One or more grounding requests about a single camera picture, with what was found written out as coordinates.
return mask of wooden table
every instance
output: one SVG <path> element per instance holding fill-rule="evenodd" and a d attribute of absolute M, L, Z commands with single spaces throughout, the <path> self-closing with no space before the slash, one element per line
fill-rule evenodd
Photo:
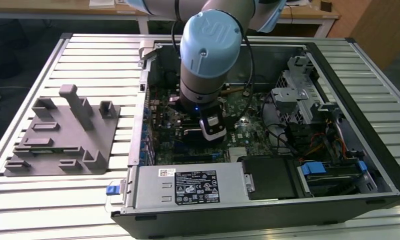
<path fill-rule="evenodd" d="M 321 25 L 315 37 L 326 38 L 341 15 L 319 8 L 321 0 L 313 6 L 287 8 L 282 12 L 281 24 Z M 149 21 L 169 21 L 149 15 L 129 5 L 115 8 L 90 9 L 90 0 L 0 0 L 0 18 L 7 19 L 63 19 L 63 20 L 137 20 L 141 34 L 150 34 Z"/>

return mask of power supply label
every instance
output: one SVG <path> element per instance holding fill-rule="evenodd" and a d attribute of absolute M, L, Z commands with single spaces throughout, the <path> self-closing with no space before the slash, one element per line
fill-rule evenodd
<path fill-rule="evenodd" d="M 221 202 L 217 171 L 187 171 L 175 173 L 175 203 L 178 205 Z"/>

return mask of green circuit board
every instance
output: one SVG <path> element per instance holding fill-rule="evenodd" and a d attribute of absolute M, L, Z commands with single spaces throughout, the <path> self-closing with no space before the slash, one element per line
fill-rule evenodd
<path fill-rule="evenodd" d="M 189 115 L 181 114 L 169 107 L 169 98 L 175 96 L 177 92 L 159 90 L 153 92 L 151 95 L 154 96 L 151 109 L 155 165 L 206 163 L 199 160 L 205 156 L 209 159 L 213 157 L 214 163 L 227 163 L 231 161 L 229 148 L 234 147 L 246 147 L 249 155 L 273 154 L 273 145 L 259 116 L 259 109 L 265 101 L 263 93 L 255 94 L 251 108 L 235 125 L 235 131 L 227 133 L 222 142 L 210 145 L 202 141 L 199 143 L 185 142 L 186 132 L 199 131 L 201 126 L 198 119 L 193 119 Z M 221 97 L 219 101 L 223 103 L 223 116 L 238 116 L 247 105 L 249 97 L 245 97 L 242 92 L 235 92 L 227 97 Z"/>

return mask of aluminum slotted table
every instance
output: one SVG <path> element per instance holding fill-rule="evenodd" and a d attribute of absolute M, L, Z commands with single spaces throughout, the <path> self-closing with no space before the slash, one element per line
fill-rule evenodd
<path fill-rule="evenodd" d="M 141 53 L 146 53 L 149 43 L 154 41 L 171 41 L 171 37 L 64 34 L 59 40 L 0 142 L 0 239 L 133 239 L 111 219 L 107 206 L 119 204 L 122 199 L 121 196 L 107 198 L 106 186 L 127 177 L 139 84 L 141 79 L 147 77 L 139 64 Z M 400 92 L 358 44 L 346 39 L 294 37 L 253 37 L 251 41 L 317 43 L 400 164 Z M 79 96 L 89 97 L 93 105 L 109 100 L 122 106 L 110 171 L 105 175 L 6 177 L 6 161 L 14 155 L 14 147 L 22 141 L 35 116 L 31 110 L 34 100 L 52 97 L 56 105 L 67 104 L 66 100 L 59 99 L 63 84 L 78 85 Z M 321 84 L 333 100 L 330 89 L 323 81 Z M 257 240 L 278 237 L 400 240 L 400 206 L 373 211 L 342 224 L 181 239 Z"/>

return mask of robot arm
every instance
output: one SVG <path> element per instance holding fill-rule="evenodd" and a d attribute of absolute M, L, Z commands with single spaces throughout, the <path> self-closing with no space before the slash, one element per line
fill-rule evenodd
<path fill-rule="evenodd" d="M 187 21 L 181 41 L 185 112 L 201 117 L 209 141 L 227 134 L 218 97 L 249 28 L 271 32 L 287 0 L 127 0 L 141 11 Z"/>

